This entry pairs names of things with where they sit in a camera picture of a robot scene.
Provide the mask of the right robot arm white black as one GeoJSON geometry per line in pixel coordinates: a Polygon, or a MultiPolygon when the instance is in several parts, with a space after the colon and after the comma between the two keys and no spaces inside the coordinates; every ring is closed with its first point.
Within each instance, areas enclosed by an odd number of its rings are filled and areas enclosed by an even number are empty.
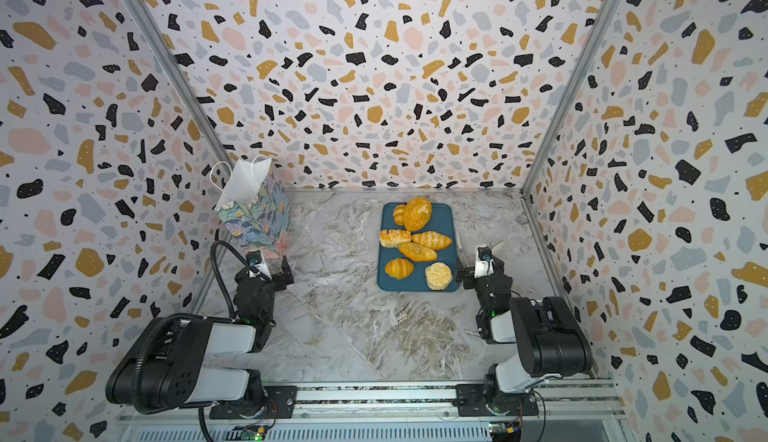
{"type": "Polygon", "coordinates": [[[512,345],[515,354],[492,365],[480,384],[456,386],[461,417],[536,415],[534,390],[545,382],[590,371],[587,338],[565,299],[523,297],[494,262],[461,268],[458,281],[475,291],[478,333],[490,345],[512,345]]]}

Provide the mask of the metal tongs cream tips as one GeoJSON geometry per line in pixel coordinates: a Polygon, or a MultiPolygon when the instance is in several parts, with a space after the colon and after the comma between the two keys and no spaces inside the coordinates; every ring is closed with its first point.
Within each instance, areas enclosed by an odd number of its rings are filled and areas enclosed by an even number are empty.
{"type": "MultiPolygon", "coordinates": [[[[471,269],[473,269],[475,263],[473,261],[471,261],[466,256],[466,253],[463,250],[463,246],[462,246],[462,242],[461,242],[461,237],[460,237],[460,234],[459,234],[458,231],[455,232],[454,245],[456,246],[456,249],[457,249],[457,258],[458,258],[458,261],[459,261],[460,265],[462,267],[464,267],[464,268],[471,268],[471,269]]],[[[506,246],[506,241],[502,240],[498,244],[496,244],[496,246],[492,247],[492,252],[494,252],[494,251],[496,251],[496,252],[501,251],[505,246],[506,246]]]]}

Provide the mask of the pale crackled round bread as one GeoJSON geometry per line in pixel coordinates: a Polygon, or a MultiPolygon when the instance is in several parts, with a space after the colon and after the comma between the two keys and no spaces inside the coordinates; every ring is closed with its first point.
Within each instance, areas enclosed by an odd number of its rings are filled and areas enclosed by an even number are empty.
{"type": "Polygon", "coordinates": [[[453,272],[447,264],[435,262],[425,269],[425,280],[433,291],[446,290],[453,281],[453,272]]]}

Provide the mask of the floral paper bag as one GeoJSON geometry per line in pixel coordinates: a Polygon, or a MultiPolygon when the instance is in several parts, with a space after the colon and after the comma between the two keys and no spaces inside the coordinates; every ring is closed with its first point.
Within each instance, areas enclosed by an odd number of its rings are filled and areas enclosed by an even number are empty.
{"type": "Polygon", "coordinates": [[[219,192],[214,211],[240,250],[259,250],[267,259],[284,256],[290,207],[273,160],[260,155],[233,165],[220,161],[208,177],[219,192]]]}

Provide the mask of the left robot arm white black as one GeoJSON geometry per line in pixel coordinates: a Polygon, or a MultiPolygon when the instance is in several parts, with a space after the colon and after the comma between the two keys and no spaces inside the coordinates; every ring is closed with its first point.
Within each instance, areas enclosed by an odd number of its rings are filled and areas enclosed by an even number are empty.
{"type": "Polygon", "coordinates": [[[206,363],[214,355],[263,350],[276,325],[275,295],[294,281],[286,258],[276,273],[256,252],[246,259],[248,267],[235,276],[233,317],[176,313],[154,318],[109,376],[108,402],[143,415],[210,408],[219,418],[277,416],[277,403],[258,370],[206,363]]]}

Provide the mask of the round striped orange bun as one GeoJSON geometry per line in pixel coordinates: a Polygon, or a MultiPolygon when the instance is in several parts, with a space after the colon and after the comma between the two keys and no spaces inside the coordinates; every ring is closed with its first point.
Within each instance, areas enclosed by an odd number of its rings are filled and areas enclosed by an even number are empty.
{"type": "Polygon", "coordinates": [[[414,264],[406,258],[395,258],[385,265],[385,273],[397,280],[409,277],[414,271],[414,264]]]}

